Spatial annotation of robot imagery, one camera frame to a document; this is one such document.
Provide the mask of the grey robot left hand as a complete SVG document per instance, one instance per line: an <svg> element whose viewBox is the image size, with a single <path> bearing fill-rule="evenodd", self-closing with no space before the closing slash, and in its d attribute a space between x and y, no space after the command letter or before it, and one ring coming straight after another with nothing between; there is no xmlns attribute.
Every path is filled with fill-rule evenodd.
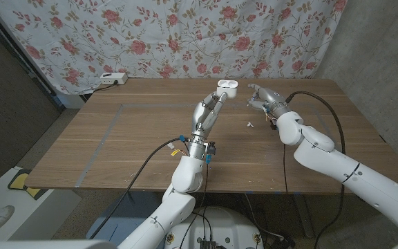
<svg viewBox="0 0 398 249"><path fill-rule="evenodd" d="M227 93L218 95L212 92L196 105L192 117L191 142L188 145L190 157L203 159L206 154L206 139L217 121L227 96Z"/></svg>

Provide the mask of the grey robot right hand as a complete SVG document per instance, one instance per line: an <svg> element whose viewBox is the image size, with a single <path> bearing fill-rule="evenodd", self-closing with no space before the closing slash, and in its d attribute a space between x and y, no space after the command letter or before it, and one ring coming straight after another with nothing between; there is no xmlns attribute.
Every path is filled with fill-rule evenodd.
<svg viewBox="0 0 398 249"><path fill-rule="evenodd" d="M279 118L281 115L291 111L285 102L285 98L279 93L257 84L248 84L248 87L254 90L254 94L247 101L250 107L270 114L274 118Z"/></svg>

